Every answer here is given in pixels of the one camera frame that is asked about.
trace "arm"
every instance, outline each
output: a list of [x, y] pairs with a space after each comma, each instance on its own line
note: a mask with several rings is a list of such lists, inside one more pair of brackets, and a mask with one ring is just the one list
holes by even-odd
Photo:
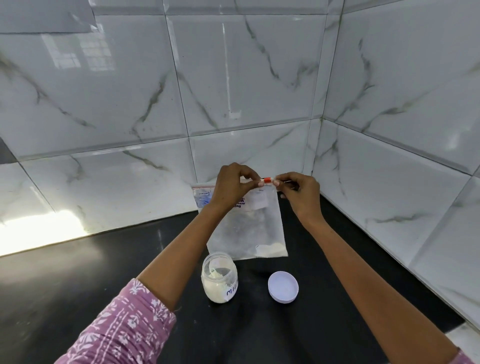
[[[240, 176], [252, 181], [240, 183]], [[137, 279], [121, 290], [55, 363], [156, 363], [175, 324], [172, 311], [210, 235], [249, 190], [263, 185], [247, 166], [223, 166], [210, 203]]]
[[[277, 180], [277, 189], [323, 250], [390, 362], [450, 363], [458, 353], [457, 347], [326, 223], [315, 178], [290, 172], [277, 176]], [[298, 192], [282, 182], [287, 180], [298, 183]]]
[[[253, 181], [240, 183], [240, 176]], [[210, 235], [245, 194], [262, 187], [259, 175], [237, 163], [223, 166], [210, 203], [138, 276], [170, 310], [179, 300]]]

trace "clear plastic bag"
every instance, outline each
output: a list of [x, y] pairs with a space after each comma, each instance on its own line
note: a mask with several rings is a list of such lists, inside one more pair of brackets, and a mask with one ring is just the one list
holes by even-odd
[[[198, 211], [210, 202], [215, 186], [192, 187]], [[233, 260], [288, 256], [276, 188], [249, 191], [219, 223], [207, 243], [208, 252], [224, 252]]]

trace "round plastic lid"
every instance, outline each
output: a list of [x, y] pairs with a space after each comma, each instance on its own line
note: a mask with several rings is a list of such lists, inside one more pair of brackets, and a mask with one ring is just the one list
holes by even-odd
[[299, 293], [299, 284], [293, 275], [280, 270], [268, 279], [268, 292], [275, 301], [290, 303]]

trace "pink sleeve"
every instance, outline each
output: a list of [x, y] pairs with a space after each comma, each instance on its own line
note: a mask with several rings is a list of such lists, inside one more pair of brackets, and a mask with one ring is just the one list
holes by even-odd
[[459, 351], [454, 360], [450, 364], [474, 364], [463, 351]]
[[175, 324], [170, 312], [132, 279], [55, 364], [150, 364]]

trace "jar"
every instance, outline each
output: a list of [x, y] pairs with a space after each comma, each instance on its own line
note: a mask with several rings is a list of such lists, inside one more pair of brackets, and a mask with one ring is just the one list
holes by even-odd
[[237, 292], [237, 267], [226, 253], [212, 253], [202, 265], [202, 284], [207, 297], [215, 303], [225, 303]]

